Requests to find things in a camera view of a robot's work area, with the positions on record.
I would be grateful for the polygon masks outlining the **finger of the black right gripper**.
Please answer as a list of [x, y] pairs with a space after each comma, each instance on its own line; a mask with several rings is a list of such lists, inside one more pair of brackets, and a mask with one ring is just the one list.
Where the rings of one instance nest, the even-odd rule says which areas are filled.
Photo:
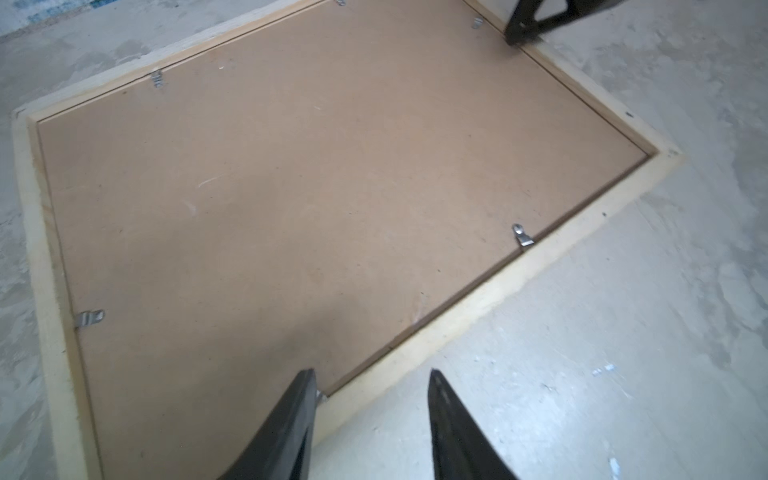
[[569, 23], [611, 9], [623, 0], [566, 0], [565, 9], [545, 18], [536, 14], [543, 0], [521, 0], [512, 12], [503, 35], [511, 46], [521, 45], [537, 39], [541, 34], [551, 32]]

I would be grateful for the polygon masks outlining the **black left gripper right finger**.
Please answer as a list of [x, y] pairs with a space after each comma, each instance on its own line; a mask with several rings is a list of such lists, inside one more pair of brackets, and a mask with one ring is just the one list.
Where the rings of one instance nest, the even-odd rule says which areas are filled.
[[518, 479], [437, 369], [430, 371], [428, 407], [435, 479]]

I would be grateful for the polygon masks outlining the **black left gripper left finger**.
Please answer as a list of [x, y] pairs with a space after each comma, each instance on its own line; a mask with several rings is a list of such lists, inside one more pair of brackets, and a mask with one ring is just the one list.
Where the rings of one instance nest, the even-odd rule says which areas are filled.
[[299, 480], [309, 476], [317, 410], [312, 369], [297, 373], [223, 479]]

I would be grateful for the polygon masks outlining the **metal backing board clip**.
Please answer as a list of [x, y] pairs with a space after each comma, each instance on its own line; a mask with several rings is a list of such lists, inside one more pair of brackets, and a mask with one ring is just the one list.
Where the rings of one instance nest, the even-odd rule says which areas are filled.
[[535, 243], [535, 240], [525, 231], [521, 224], [513, 224], [512, 231], [521, 248], [528, 248]]

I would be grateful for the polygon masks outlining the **brown cardboard backing board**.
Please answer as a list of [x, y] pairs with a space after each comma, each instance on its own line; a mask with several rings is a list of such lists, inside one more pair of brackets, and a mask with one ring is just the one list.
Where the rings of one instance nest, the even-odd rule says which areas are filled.
[[326, 2], [43, 121], [108, 479], [213, 479], [642, 162], [461, 1]]

